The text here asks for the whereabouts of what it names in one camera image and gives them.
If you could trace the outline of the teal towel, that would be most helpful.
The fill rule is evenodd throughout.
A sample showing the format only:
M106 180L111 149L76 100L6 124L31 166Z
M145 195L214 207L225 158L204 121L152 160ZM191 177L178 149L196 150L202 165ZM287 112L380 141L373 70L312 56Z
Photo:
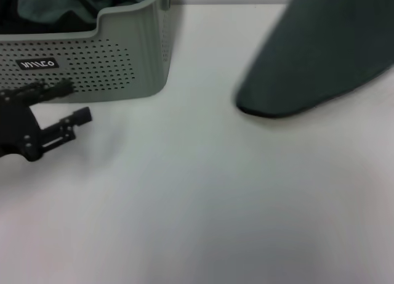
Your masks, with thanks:
M100 10L123 4L135 4L144 0L19 0L22 17L39 17L40 22L53 21L67 10L76 12L86 22L93 22Z

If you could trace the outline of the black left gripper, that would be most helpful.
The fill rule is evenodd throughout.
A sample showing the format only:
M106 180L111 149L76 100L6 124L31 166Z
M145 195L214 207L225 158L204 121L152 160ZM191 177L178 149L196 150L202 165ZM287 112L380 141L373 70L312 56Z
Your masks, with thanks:
M0 158L20 155L27 161L37 161L43 152L75 140L75 126L92 121L89 107L73 112L41 130L31 106L74 92L73 82L63 79L53 86L44 80L35 81L14 91L0 91Z

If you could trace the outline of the grey perforated storage box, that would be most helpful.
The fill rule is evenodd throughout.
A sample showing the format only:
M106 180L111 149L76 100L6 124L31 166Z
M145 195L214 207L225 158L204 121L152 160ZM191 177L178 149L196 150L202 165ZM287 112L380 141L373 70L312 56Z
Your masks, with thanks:
M103 9L93 31L0 35L0 93L43 80L72 81L64 103L137 99L167 82L171 0Z

